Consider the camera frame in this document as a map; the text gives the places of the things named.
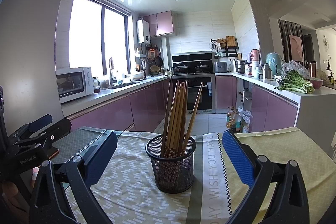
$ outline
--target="wooden chopstick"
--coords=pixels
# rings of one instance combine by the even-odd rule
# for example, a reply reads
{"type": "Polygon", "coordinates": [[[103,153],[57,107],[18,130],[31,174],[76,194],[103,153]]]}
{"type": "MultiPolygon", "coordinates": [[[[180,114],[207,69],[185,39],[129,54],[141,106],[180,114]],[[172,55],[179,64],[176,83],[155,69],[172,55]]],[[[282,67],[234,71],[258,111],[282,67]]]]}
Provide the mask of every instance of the wooden chopstick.
{"type": "Polygon", "coordinates": [[[194,109],[193,109],[193,113],[192,113],[192,116],[191,116],[191,119],[190,119],[190,123],[189,123],[189,126],[188,126],[187,133],[185,135],[185,139],[184,139],[183,146],[182,146],[182,152],[183,153],[184,153],[184,151],[185,151],[185,149],[187,147],[191,130],[193,129],[193,125],[194,125],[194,120],[195,120],[198,104],[199,104],[200,98],[201,98],[202,88],[203,88],[203,83],[201,83],[201,86],[199,87],[197,98],[196,98],[196,102],[195,102],[195,106],[194,106],[194,109]]]}
{"type": "Polygon", "coordinates": [[[169,148],[172,149],[175,141],[175,135],[176,135],[176,127],[177,127],[177,120],[179,119],[179,109],[180,109],[180,104],[181,104],[181,98],[182,98],[182,91],[183,91],[183,85],[181,83],[179,87],[179,93],[177,97],[177,103],[176,103],[176,108],[175,108],[175,115],[174,115],[174,124],[173,124],[173,129],[171,132],[171,140],[169,143],[169,148]]]}
{"type": "Polygon", "coordinates": [[[186,120],[186,112],[187,112],[187,104],[188,104],[188,86],[189,86],[189,81],[187,80],[185,82],[184,106],[182,110],[182,125],[181,125],[180,140],[178,142],[177,156],[181,155],[183,141],[184,141],[185,120],[186,120]]]}
{"type": "Polygon", "coordinates": [[[180,140],[180,134],[181,134],[181,123],[182,123],[182,111],[184,108],[184,96],[185,96],[185,83],[181,83],[181,100],[180,100],[180,105],[178,109],[178,114],[177,114],[177,123],[176,123],[176,133],[175,133],[175,139],[174,139],[174,144],[173,144],[173,149],[178,150],[179,148],[179,140],[180,140]]]}
{"type": "Polygon", "coordinates": [[[174,99],[173,99],[173,104],[172,104],[172,107],[171,107],[170,118],[169,118],[169,126],[168,126],[168,132],[167,132],[167,141],[166,141],[166,147],[167,148],[169,148],[169,146],[170,146],[170,140],[171,140],[171,134],[172,134],[172,130],[173,130],[175,109],[176,109],[178,96],[179,96],[179,81],[176,81],[174,99]]]}
{"type": "Polygon", "coordinates": [[[162,136],[162,143],[161,143],[161,158],[163,158],[165,153],[165,146],[166,146],[166,138],[167,138],[167,128],[168,128],[168,120],[169,120],[169,110],[171,109],[170,99],[171,93],[170,88],[172,86],[172,77],[169,79],[169,86],[168,86],[168,96],[167,96],[167,105],[166,105],[166,113],[165,113],[165,124],[163,127],[163,136],[162,136]]]}

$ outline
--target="window frame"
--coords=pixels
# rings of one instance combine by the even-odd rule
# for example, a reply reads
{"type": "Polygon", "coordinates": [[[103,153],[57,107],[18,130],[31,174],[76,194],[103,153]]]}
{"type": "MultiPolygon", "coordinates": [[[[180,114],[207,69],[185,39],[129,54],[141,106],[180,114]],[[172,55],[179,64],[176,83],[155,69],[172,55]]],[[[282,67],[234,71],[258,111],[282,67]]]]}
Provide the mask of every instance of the window frame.
{"type": "Polygon", "coordinates": [[[94,2],[101,6],[100,44],[101,44],[101,61],[102,61],[103,75],[107,75],[108,73],[105,58],[105,9],[111,10],[112,12],[115,12],[124,17],[127,74],[131,74],[131,56],[128,41],[128,16],[119,12],[118,10],[113,9],[112,7],[102,4],[101,2],[95,0],[88,0],[88,1],[94,2]]]}

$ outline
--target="white microwave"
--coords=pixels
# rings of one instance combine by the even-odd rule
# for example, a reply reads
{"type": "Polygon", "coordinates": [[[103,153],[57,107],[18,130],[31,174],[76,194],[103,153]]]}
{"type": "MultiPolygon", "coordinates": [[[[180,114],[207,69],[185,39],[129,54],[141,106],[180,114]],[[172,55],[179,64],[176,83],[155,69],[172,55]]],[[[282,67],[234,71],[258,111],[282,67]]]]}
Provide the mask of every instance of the white microwave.
{"type": "Polygon", "coordinates": [[[94,92],[90,67],[56,70],[57,87],[61,103],[68,102],[94,92]]]}

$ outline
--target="water heater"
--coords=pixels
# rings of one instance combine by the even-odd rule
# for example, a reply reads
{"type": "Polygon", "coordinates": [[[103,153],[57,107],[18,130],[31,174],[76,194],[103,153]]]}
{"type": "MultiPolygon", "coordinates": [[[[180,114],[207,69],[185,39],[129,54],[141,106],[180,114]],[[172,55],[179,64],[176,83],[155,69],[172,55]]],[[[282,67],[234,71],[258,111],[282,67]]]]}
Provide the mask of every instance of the water heater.
{"type": "Polygon", "coordinates": [[[149,23],[140,19],[136,22],[138,28],[138,43],[151,44],[151,38],[149,34],[149,23]]]}

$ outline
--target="cooking oil bottle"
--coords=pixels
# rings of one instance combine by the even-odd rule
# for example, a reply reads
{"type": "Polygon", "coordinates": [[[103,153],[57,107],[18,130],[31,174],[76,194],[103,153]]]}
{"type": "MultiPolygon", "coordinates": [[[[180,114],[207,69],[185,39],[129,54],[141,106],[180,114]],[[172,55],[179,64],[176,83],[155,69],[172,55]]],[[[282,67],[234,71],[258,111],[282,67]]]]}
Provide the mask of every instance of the cooking oil bottle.
{"type": "Polygon", "coordinates": [[[230,128],[230,118],[234,112],[235,112],[235,107],[234,106],[229,107],[229,112],[226,115],[226,127],[227,128],[230,128]]]}
{"type": "Polygon", "coordinates": [[[240,133],[242,118],[239,115],[238,109],[235,109],[230,117],[229,126],[227,128],[231,129],[233,133],[240,133]]]}

